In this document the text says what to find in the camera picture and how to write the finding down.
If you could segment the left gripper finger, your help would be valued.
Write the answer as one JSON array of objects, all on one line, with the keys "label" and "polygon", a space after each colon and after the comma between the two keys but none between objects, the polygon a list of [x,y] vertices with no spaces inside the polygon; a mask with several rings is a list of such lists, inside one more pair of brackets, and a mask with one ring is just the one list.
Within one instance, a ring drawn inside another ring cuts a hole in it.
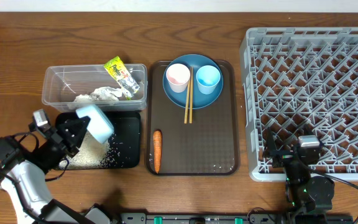
[{"label": "left gripper finger", "polygon": [[59,124],[57,130],[64,138],[78,140],[83,137],[83,122],[80,120],[68,120]]},{"label": "left gripper finger", "polygon": [[63,124],[63,133],[65,139],[72,145],[80,148],[84,136],[87,132],[87,127],[90,123],[90,118],[88,116],[75,119],[68,120]]}]

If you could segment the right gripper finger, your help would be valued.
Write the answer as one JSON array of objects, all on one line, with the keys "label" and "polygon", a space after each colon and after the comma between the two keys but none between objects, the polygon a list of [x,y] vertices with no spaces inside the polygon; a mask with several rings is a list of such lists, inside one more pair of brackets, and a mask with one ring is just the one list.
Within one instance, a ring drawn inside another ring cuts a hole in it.
[{"label": "right gripper finger", "polygon": [[267,129],[266,145],[263,152],[263,157],[274,157],[277,153],[273,132],[270,128]]},{"label": "right gripper finger", "polygon": [[283,130],[289,135],[283,140],[284,146],[291,146],[297,141],[299,136],[314,135],[310,125],[310,120],[304,119],[300,124],[288,119],[283,123]]}]

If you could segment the white rice pile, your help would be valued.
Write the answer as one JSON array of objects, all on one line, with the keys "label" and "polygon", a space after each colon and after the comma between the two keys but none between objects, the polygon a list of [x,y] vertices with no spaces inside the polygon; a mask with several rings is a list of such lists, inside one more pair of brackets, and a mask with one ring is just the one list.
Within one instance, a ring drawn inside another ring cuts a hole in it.
[{"label": "white rice pile", "polygon": [[111,147],[109,141],[101,144],[89,131],[86,132],[79,152],[74,157],[67,157],[62,160],[58,168],[63,170],[80,170],[80,169],[107,169],[114,159],[109,158]]}]

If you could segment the light blue bowl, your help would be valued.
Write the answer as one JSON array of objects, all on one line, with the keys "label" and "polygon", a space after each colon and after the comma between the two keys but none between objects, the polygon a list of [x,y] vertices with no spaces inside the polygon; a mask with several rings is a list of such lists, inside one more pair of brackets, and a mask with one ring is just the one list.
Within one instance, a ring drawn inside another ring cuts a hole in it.
[{"label": "light blue bowl", "polygon": [[90,121],[87,130],[100,144],[104,144],[114,134],[114,126],[96,105],[78,108],[75,113],[79,118],[89,117]]}]

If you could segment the white paper ball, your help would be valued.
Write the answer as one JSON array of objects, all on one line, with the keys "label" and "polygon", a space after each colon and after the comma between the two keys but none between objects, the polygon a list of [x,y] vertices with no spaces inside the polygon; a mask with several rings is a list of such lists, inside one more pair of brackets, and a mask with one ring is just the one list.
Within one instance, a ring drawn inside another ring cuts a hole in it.
[{"label": "white paper ball", "polygon": [[74,103],[92,103],[93,97],[91,95],[78,95],[74,99]]}]

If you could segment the white tissue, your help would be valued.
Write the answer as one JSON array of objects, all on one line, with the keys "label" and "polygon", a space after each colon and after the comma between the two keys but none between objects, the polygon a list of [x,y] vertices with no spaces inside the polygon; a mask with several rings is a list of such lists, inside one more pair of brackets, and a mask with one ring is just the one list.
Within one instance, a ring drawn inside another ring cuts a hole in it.
[{"label": "white tissue", "polygon": [[90,94],[93,101],[119,101],[123,93],[120,88],[110,86],[100,87]]}]

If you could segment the yellow green snack wrapper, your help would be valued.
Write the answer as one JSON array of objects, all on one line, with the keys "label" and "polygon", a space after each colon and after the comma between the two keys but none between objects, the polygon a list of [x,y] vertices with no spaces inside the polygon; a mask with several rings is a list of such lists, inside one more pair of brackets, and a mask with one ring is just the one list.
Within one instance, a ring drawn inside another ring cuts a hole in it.
[{"label": "yellow green snack wrapper", "polygon": [[119,56],[106,62],[104,68],[109,75],[118,82],[123,94],[128,100],[131,100],[140,90],[140,86],[134,80]]}]

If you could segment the orange carrot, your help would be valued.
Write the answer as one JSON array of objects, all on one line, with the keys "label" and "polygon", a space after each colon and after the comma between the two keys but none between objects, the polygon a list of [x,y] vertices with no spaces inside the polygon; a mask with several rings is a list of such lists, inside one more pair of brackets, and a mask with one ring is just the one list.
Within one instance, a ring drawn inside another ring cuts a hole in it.
[{"label": "orange carrot", "polygon": [[156,173],[159,173],[162,159],[162,132],[156,130],[153,134],[154,144],[154,169]]}]

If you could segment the wooden chopstick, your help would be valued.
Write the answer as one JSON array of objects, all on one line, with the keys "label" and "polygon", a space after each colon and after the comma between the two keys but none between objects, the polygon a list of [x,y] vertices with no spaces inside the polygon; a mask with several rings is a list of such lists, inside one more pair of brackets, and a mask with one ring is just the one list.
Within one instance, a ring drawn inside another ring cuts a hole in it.
[{"label": "wooden chopstick", "polygon": [[189,102],[190,102],[190,86],[191,86],[191,75],[190,75],[190,80],[189,80],[188,86],[187,86],[184,124],[187,124],[187,121],[188,121],[188,110],[189,110]]},{"label": "wooden chopstick", "polygon": [[190,124],[193,122],[193,67],[191,67],[191,80],[190,80],[190,117],[189,122]]}]

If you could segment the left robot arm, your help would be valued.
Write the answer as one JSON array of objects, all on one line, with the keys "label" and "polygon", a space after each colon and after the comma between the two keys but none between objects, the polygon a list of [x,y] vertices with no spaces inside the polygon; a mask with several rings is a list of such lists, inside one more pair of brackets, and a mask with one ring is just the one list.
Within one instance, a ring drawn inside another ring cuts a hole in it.
[{"label": "left robot arm", "polygon": [[50,124],[43,111],[36,111],[29,124],[29,134],[39,132],[46,140],[28,151],[14,135],[0,138],[0,189],[12,200],[18,223],[114,223],[99,205],[87,212],[76,212],[54,199],[47,187],[46,174],[66,157],[75,156],[92,125],[99,133],[110,136],[114,130],[104,116],[86,115],[62,123]]}]

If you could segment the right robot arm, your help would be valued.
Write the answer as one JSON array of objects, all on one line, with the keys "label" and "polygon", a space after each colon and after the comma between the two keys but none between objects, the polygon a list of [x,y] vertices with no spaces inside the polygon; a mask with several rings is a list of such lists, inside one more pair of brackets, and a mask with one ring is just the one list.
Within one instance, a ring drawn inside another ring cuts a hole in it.
[{"label": "right robot arm", "polygon": [[263,156],[272,160],[274,168],[285,171],[285,193],[293,206],[275,223],[327,223],[326,211],[332,209],[334,182],[321,175],[312,176],[310,164],[316,164],[323,143],[307,127],[290,149],[279,149],[273,132],[268,129]]}]

